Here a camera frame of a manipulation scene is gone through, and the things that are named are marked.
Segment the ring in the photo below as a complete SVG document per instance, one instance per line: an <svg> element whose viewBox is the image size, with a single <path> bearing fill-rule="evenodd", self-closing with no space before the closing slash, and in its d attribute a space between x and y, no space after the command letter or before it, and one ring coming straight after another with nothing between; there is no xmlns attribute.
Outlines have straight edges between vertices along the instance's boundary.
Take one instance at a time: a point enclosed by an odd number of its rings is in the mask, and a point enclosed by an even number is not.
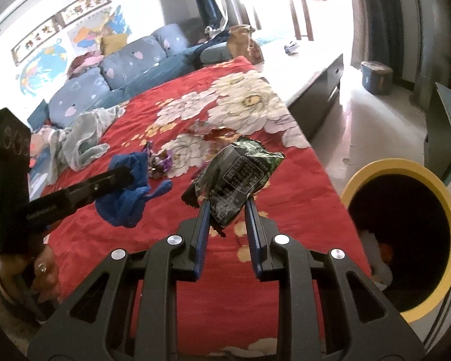
<svg viewBox="0 0 451 361"><path fill-rule="evenodd" d="M44 263L40 263L40 265L38 265L38 271L41 272L42 274L44 274L47 271L47 267L45 266Z"/></svg>

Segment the chocolate wrapper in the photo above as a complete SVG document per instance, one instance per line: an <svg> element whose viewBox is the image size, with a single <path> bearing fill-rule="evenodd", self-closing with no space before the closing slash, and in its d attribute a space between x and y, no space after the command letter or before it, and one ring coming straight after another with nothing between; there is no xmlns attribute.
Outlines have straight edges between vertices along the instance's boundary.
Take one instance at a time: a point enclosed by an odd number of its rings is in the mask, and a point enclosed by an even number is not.
<svg viewBox="0 0 451 361"><path fill-rule="evenodd" d="M149 158L149 177L160 179L167 176L167 172L172 168L172 151L162 149L158 153L152 151L152 141L147 141L143 150L147 152Z"/></svg>
<svg viewBox="0 0 451 361"><path fill-rule="evenodd" d="M237 217L249 196L264 187L283 160L283 153L268 152L260 142L239 137L211 160L182 200L198 208L200 196L208 199L210 224L222 231Z"/></svg>

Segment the handheld device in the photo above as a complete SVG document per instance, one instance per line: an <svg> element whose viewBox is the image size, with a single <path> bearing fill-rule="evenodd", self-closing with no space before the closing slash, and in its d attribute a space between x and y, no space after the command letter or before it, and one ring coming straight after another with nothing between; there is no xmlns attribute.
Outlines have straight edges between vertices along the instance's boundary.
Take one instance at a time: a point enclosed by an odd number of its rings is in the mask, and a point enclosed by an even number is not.
<svg viewBox="0 0 451 361"><path fill-rule="evenodd" d="M126 167L99 174L82 183L29 202L29 128L8 109L0 110L0 253L37 257L44 249L42 234L49 224L89 205L97 197L123 189L133 182ZM39 304L30 292L34 268L14 276L24 306L35 318L46 321L58 303Z"/></svg>

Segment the trash can lid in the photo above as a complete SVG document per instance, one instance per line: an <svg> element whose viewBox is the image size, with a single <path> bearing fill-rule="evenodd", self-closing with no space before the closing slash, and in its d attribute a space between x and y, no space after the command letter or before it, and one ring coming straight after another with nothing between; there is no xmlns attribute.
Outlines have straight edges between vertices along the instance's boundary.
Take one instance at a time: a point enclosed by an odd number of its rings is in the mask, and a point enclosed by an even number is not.
<svg viewBox="0 0 451 361"><path fill-rule="evenodd" d="M377 62L377 61L363 61L361 62L361 66L365 66L368 69L381 74L388 74L392 73L392 68L388 67L387 65Z"/></svg>

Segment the dark blue curtain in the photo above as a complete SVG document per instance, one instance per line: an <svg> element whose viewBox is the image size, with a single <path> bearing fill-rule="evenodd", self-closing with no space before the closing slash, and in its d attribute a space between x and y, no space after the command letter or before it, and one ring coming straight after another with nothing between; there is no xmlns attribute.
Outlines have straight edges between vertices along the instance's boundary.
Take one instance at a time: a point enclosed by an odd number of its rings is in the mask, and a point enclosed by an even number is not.
<svg viewBox="0 0 451 361"><path fill-rule="evenodd" d="M215 0L196 0L199 14L206 27L217 30L221 26L222 13Z"/></svg>

